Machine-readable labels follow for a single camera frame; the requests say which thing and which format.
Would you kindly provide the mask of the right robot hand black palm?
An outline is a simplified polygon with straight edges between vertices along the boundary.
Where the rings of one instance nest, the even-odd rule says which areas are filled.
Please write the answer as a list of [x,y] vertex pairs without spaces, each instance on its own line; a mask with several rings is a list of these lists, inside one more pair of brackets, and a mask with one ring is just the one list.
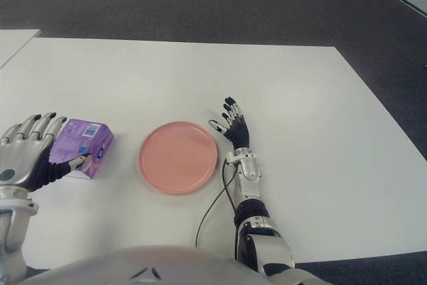
[[234,98],[227,97],[224,101],[223,107],[226,112],[222,113],[222,117],[226,120],[228,126],[226,127],[213,119],[209,120],[209,125],[230,141],[234,150],[249,149],[250,133],[243,112]]

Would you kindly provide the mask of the left robot hand silver back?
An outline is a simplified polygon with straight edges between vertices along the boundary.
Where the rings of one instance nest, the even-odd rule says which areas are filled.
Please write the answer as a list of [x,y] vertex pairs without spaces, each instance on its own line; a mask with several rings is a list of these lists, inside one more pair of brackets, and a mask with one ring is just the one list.
[[1,136],[2,186],[34,192],[90,164],[90,153],[59,163],[49,161],[53,144],[66,120],[65,116],[57,117],[55,112],[30,115]]

